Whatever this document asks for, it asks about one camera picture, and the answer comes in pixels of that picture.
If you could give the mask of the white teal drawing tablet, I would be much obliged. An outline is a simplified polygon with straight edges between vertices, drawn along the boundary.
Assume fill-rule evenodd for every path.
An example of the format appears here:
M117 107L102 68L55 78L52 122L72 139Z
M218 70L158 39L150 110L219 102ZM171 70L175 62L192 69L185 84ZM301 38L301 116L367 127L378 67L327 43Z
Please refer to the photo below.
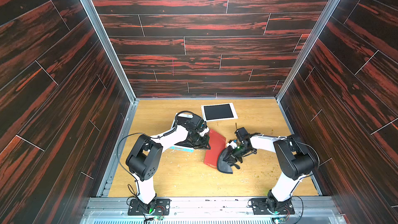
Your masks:
M184 117L188 117L189 114L192 115L192 113L190 111L181 111L179 113L176 113L175 117L179 116L180 114L183 114ZM194 152L193 148L180 146L177 144L171 146L170 149L184 151L184 152Z

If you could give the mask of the red drawing tablet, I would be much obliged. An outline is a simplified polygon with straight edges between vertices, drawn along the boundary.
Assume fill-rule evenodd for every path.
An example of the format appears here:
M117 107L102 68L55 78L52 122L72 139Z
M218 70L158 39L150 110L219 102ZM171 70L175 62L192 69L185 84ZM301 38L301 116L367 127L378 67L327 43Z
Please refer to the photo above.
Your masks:
M210 150L206 150L204 164L217 169L217 160L226 147L226 138L213 129L210 130L209 137Z

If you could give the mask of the dark grey wiping cloth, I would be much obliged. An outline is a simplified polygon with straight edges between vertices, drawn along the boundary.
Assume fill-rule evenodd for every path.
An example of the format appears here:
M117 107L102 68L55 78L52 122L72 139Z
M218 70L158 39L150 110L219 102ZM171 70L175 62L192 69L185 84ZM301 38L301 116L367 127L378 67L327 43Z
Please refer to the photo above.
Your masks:
M225 174L233 174L232 167L236 167L238 170L240 166L237 163L237 159L233 154L234 149L230 146L225 148L219 155L217 160L217 170Z

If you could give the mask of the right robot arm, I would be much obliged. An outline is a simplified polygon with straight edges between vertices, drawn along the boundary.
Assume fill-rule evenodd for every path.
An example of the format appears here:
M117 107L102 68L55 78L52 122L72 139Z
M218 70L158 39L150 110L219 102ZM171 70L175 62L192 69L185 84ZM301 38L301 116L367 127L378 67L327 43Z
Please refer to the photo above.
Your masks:
M270 212L277 212L290 204L292 193L313 169L319 167L319 156L312 154L309 145L301 142L297 135L267 136L260 133L248 134L244 129L235 132L236 140L227 143L217 160L218 171L232 174L233 167L240 169L238 162L266 150L276 154L282 171L276 185L268 192L266 205Z

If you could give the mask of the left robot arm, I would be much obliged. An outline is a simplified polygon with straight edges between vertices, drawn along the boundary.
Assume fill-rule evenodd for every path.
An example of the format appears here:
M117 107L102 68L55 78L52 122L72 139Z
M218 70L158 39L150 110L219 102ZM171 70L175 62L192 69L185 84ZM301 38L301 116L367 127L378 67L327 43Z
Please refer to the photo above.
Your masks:
M184 141L198 141L199 149L209 149L209 128L188 130L178 125L174 130L170 129L155 136L142 134L127 156L125 164L136 179L137 198L147 208L154 205L157 196L153 176L158 170L162 153Z

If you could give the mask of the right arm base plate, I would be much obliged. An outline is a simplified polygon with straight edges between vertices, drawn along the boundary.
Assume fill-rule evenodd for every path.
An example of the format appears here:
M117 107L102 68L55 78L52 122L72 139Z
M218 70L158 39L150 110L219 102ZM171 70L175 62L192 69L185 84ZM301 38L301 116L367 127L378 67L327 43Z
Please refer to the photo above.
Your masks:
M252 198L248 201L248 206L252 208L255 215L293 215L292 199L279 202L273 197L268 198Z

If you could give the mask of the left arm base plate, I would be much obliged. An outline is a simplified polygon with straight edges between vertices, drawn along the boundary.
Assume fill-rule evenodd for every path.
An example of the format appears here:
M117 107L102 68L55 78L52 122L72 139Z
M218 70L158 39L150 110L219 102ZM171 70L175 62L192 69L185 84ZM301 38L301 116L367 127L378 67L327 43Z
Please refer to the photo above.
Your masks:
M167 198L155 198L148 204L139 199L131 199L127 214L129 216L167 216L170 213L170 205L171 200Z

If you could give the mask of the aluminium front rail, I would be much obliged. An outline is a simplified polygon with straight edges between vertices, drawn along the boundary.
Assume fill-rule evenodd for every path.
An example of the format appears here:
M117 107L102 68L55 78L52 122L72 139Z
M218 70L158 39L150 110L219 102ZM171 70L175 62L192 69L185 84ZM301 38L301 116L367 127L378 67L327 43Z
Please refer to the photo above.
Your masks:
M257 214L250 197L171 197L168 214L130 216L127 198L91 198L82 224L345 224L331 197L294 197L294 210Z

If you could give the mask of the aluminium frame right post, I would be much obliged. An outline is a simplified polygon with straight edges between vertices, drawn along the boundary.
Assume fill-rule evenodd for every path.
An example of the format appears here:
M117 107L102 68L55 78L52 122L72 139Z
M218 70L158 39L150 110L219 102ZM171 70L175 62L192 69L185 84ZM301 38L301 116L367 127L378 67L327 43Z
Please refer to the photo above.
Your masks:
M288 90L290 84L293 82L296 74L298 73L299 69L303 65L306 57L310 53L313 45L317 41L319 35L321 34L322 30L326 26L328 20L330 19L331 15L335 11L336 7L338 6L339 2L341 0L328 0L327 4L325 5L324 10L322 11L317 23L315 24L313 30L311 31L307 41L305 42L302 50L298 54L298 57L290 71L290 73L287 76L287 79L285 80L283 86L281 87L280 91L278 92L276 96L276 101L281 106L281 101L284 97L284 94Z

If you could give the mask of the aluminium frame post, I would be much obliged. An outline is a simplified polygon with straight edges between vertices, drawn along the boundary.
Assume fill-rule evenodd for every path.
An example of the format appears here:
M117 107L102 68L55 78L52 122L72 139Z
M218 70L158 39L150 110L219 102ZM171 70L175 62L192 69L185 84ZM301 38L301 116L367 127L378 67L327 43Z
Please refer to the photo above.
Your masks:
M103 46L103 48L110 60L110 63L112 64L112 66L116 72L116 75L118 76L118 78L122 84L122 87L129 99L129 101L131 103L135 103L135 101L136 101L135 93L129 83L126 73L123 70L123 67L117 57L117 54L111 44L111 41L106 33L106 30L100 20L100 17L95 9L95 6L94 6L92 0L80 0L80 2L81 2L89 20L99 38L101 45Z
M330 19L331 15L335 11L336 7L338 6L339 2L341 0L328 0L327 4L325 5L324 10L322 11L317 23L315 24L313 30L311 31L307 41L305 42L302 50L298 54L298 57L290 71L290 73L287 76L287 79L285 80L283 86L281 87L280 91L278 92L276 96L276 101L281 106L281 101L284 97L284 94L288 90L290 84L293 82L296 74L298 73L299 69L303 65L306 57L310 53L313 45L317 41L319 35L321 34L322 30L326 26L328 20Z

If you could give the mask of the aluminium frame left post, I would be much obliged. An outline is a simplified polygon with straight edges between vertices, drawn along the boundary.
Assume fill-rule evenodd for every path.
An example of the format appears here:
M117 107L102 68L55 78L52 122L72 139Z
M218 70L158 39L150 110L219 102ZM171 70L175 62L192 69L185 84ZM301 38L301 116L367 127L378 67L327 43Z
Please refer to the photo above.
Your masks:
M111 44L111 41L106 33L106 30L100 20L100 17L95 9L95 6L94 6L92 0L80 0L80 2L81 2L89 20L99 38L101 45L103 46L103 48L110 60L110 63L112 64L112 66L116 72L116 75L118 76L118 78L122 84L122 87L129 99L129 101L131 103L135 103L135 101L136 101L135 93L129 83L126 73L123 70L123 67L117 57L117 54Z

